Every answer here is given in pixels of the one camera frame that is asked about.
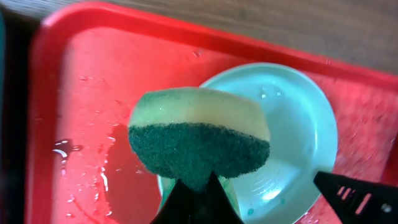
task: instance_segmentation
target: tray rim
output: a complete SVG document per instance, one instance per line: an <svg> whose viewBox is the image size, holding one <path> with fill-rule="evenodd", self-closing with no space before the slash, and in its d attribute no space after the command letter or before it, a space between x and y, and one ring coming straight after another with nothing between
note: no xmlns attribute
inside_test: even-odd
<svg viewBox="0 0 398 224"><path fill-rule="evenodd" d="M110 3L80 2L72 4L53 13L42 21L30 49L25 223L50 223L51 220L51 209L46 208L52 204L52 197L51 194L49 194L49 192L52 191L52 169L49 169L52 168L52 164L46 164L45 161L51 159L52 154L44 153L40 154L40 157L36 157L35 155L37 151L46 151L37 147L40 146L45 148L43 145L45 146L46 144L41 143L45 142L44 137L47 139L55 137L55 133L50 132L53 129L47 128L50 130L47 131L39 126L43 126L43 123L46 123L55 127L54 121L56 119L56 114L54 111L57 107L57 93L56 91L49 93L43 90L43 87L58 83L58 76L56 74L60 70L61 56L63 55L63 50L69 38L85 29L102 26L101 22L104 22L106 18L94 19L91 15L96 13L106 14L107 16L123 16L130 19L138 19L142 22L157 24L169 29L183 30L190 35L206 36L209 39L227 41L229 44L235 44L238 50L242 50L243 47L261 49L264 51L264 54L274 54L279 60L283 58L284 61L286 61L285 65L297 70L320 73L322 75L344 78L356 82L359 81L385 90L398 91L398 77L386 72L350 65L328 57L308 54L288 47L270 44L262 40L210 29L189 22L143 12L137 9L116 6ZM86 16L91 16L91 24L88 24L88 26L74 27L73 21ZM43 74L47 74L46 80L44 81L42 78ZM53 103L53 111L41 110L41 103ZM398 151L398 146L394 146L392 151ZM398 161L396 156L397 153L394 153L394 155L394 160ZM394 172L391 170L391 166L388 168L390 171L385 170L384 172L393 174ZM42 194L47 194L48 197L43 198L41 197Z"/></svg>

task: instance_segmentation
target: red surface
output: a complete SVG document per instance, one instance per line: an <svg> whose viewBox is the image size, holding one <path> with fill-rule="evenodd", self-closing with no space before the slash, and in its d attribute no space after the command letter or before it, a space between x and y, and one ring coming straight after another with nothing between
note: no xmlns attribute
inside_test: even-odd
<svg viewBox="0 0 398 224"><path fill-rule="evenodd" d="M44 20L30 56L26 223L149 223L160 196L127 141L134 104L250 62L294 67L322 88L338 121L335 173L378 182L387 167L383 180L398 185L386 165L398 130L392 75L98 2ZM53 151L63 139L65 162ZM320 198L299 222L338 219Z"/></svg>

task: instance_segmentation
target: green speck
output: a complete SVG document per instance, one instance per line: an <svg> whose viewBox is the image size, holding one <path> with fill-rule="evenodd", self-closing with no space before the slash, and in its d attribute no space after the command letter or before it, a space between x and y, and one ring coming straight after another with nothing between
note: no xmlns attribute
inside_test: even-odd
<svg viewBox="0 0 398 224"><path fill-rule="evenodd" d="M249 210L248 210L248 215L251 215L251 214L253 214L254 213L254 209L253 208L250 208Z"/></svg>

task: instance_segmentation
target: black object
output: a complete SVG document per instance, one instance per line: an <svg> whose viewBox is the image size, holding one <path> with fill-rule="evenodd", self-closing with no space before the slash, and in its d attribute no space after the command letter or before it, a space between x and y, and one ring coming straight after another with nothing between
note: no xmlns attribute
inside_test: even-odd
<svg viewBox="0 0 398 224"><path fill-rule="evenodd" d="M243 224L214 172L205 189L190 190L178 180L151 224Z"/></svg>
<svg viewBox="0 0 398 224"><path fill-rule="evenodd" d="M318 172L314 183L343 223L398 223L398 188Z"/></svg>

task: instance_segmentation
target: wooden table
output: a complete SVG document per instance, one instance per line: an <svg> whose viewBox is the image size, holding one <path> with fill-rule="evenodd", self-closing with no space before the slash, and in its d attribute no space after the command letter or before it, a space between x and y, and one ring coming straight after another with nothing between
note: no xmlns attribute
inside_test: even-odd
<svg viewBox="0 0 398 224"><path fill-rule="evenodd" d="M0 3L38 21L78 1ZM107 1L398 74L398 0Z"/></svg>
<svg viewBox="0 0 398 224"><path fill-rule="evenodd" d="M0 223L22 223L30 37L80 0L0 0L7 58L0 150ZM108 0L398 75L398 0Z"/></svg>

